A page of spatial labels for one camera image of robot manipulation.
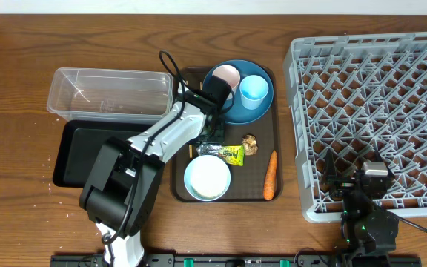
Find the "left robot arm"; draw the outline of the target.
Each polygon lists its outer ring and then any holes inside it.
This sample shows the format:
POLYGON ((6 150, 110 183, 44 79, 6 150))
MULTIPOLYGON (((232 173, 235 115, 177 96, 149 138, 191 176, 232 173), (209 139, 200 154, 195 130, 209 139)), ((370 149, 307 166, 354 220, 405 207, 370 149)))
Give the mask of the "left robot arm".
POLYGON ((140 231, 156 200, 165 164, 187 142, 213 127, 231 86, 212 76, 201 90, 183 88, 171 111, 146 131, 101 146, 79 198, 102 234, 107 266, 137 266, 140 231))

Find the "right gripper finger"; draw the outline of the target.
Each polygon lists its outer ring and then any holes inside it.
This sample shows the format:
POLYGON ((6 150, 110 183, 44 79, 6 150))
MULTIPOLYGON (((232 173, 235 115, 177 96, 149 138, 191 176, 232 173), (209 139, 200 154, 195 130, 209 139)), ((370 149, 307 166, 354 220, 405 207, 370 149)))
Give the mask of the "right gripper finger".
POLYGON ((374 173, 375 174, 393 174, 391 169, 385 164, 383 158, 380 156, 380 153, 378 150, 374 152, 376 164, 374 167, 374 173))
POLYGON ((325 155, 324 175, 326 178, 334 178, 337 175, 337 169, 334 162, 334 155, 329 148, 325 155))

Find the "foil and yellow snack wrapper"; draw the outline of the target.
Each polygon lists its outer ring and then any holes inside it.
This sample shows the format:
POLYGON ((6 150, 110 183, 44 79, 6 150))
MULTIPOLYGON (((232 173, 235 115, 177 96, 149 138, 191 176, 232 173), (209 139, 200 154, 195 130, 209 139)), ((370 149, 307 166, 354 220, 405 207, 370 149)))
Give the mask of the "foil and yellow snack wrapper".
POLYGON ((242 145, 222 146, 219 144, 201 144, 198 155, 212 155, 224 160, 229 165, 244 165, 244 147, 242 145))

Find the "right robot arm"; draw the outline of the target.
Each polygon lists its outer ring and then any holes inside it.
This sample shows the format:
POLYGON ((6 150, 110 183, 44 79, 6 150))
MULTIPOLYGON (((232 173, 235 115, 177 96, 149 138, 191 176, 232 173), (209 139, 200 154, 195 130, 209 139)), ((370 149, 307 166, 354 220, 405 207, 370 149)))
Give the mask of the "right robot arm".
POLYGON ((379 154, 363 163, 351 176, 342 175, 327 150, 320 185, 333 200, 342 200, 340 229, 346 247, 330 258, 330 266, 390 266, 388 253, 396 249, 398 219, 376 206, 384 197, 394 175, 379 154))

